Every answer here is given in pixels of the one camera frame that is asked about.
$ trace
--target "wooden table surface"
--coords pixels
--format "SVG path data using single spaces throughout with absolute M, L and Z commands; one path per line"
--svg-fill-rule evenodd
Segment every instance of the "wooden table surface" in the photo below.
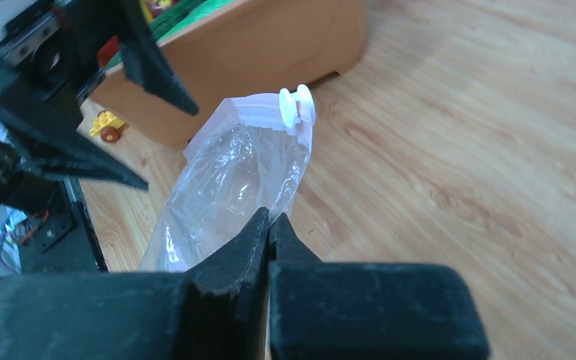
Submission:
M 367 8 L 361 63 L 313 90 L 296 232 L 329 261 L 457 269 L 494 359 L 576 359 L 576 1 Z M 151 184 L 82 182 L 109 267 L 133 270 L 185 159 L 132 129 L 102 146 Z

